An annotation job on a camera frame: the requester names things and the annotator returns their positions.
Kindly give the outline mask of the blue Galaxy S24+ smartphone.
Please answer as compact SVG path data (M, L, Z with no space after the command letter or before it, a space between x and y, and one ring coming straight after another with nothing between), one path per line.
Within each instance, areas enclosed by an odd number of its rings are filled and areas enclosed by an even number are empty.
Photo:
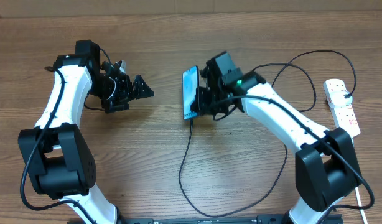
M199 86L199 69L195 65L182 74L183 119L198 116L197 88Z

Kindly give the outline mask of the white charger plug adapter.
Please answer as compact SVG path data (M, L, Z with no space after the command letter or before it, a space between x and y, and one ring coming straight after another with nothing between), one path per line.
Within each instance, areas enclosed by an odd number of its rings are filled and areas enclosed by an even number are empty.
M336 91L329 94L328 103L331 108L341 108L350 105L353 101L353 97L348 97L348 94L344 91Z

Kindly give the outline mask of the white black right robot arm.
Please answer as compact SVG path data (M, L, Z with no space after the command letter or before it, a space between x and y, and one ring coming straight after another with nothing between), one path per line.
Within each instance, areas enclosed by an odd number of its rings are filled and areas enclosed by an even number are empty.
M228 52L183 73L184 119L231 113L233 105L265 125L292 151L296 164L297 203L282 223L324 223L330 212L365 181L352 135L343 127L329 130L284 101L254 70L244 73Z

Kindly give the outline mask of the white power strip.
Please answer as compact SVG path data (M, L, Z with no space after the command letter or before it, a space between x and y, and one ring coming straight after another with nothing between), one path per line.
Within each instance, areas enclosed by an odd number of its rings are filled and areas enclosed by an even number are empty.
M349 92L346 89L345 83L340 79L329 79L323 84L325 95L327 97L327 102L329 94L336 91L344 91L347 94ZM331 108L331 114L335 123L336 128L344 129L351 138L359 135L361 133L358 121L352 107L352 104L341 107L341 108Z

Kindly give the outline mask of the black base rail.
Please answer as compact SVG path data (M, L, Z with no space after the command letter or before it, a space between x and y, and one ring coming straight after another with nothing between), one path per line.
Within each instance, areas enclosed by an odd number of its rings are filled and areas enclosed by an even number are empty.
M257 217L243 218L206 218L206 219L166 219L153 220L152 218L125 219L125 224L280 224L283 215L258 215Z

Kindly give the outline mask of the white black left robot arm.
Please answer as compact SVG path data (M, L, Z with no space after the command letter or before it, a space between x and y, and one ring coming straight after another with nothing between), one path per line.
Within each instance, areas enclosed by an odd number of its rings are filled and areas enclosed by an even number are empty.
M25 163L20 197L31 210L66 204L84 223L126 221L96 184L96 164L80 132L80 118L89 95L98 97L101 111L110 114L154 92L142 76L130 79L125 61L102 62L103 52L92 40L78 40L74 54L59 55L46 68L55 75L47 106L35 126L18 136Z

